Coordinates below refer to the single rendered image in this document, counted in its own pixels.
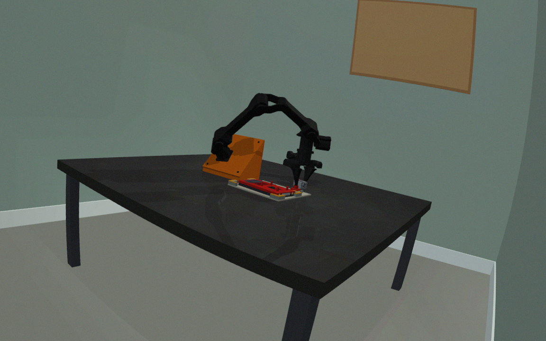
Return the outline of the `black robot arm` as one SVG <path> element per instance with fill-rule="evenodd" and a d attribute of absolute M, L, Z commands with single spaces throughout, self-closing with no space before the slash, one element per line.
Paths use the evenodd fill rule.
<path fill-rule="evenodd" d="M 269 101 L 276 105 L 268 106 Z M 312 149 L 314 142 L 316 149 L 323 151 L 331 149 L 331 137 L 320 135 L 316 122 L 302 115 L 286 98 L 273 94 L 258 93 L 253 97 L 248 107 L 241 114 L 237 115 L 229 125 L 215 130 L 211 147 L 211 153 L 217 156 L 215 160 L 222 162 L 229 161 L 233 150 L 228 145 L 232 143 L 233 134 L 237 130 L 240 130 L 248 121 L 262 114 L 272 114 L 277 111 L 282 111 L 299 126 L 300 132 L 297 136 L 301 137 L 300 147 Z"/>

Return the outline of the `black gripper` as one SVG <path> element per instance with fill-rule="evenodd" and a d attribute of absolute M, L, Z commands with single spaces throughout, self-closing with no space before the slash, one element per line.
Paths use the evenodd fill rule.
<path fill-rule="evenodd" d="M 311 160 L 311 154 L 314 153 L 312 149 L 300 147 L 297 149 L 297 151 L 299 151 L 297 161 L 290 158 L 285 158 L 282 164 L 292 169 L 292 172 L 294 173 L 294 181 L 296 181 L 296 178 L 300 177 L 300 173 L 302 171 L 300 166 L 304 166 L 304 181 L 307 182 L 312 173 L 317 170 L 315 169 L 315 166 L 316 168 L 322 168 L 322 163 L 316 160 Z"/>

